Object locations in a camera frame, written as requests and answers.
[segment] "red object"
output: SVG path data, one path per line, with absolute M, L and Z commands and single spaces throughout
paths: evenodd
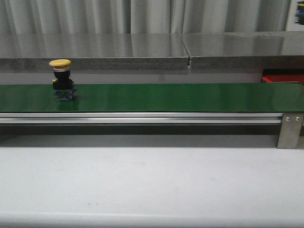
M 264 75 L 263 82 L 301 82 L 304 84 L 304 75 Z

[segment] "curtain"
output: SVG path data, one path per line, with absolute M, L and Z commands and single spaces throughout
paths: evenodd
M 0 33 L 282 31 L 289 0 L 0 0 Z

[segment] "yellow button cap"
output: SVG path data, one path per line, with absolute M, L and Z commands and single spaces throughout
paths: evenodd
M 68 65 L 71 64 L 71 60 L 69 59 L 56 59 L 53 61 L 50 61 L 49 65 L 54 68 L 66 68 Z

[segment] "metal bracket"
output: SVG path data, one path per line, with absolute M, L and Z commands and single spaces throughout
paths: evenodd
M 295 149 L 303 123 L 303 113 L 285 113 L 282 117 L 282 126 L 277 144 L 278 149 Z

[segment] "green belt surface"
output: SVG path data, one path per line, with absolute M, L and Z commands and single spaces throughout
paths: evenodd
M 304 112 L 300 83 L 87 84 L 73 101 L 52 85 L 0 85 L 0 112 Z

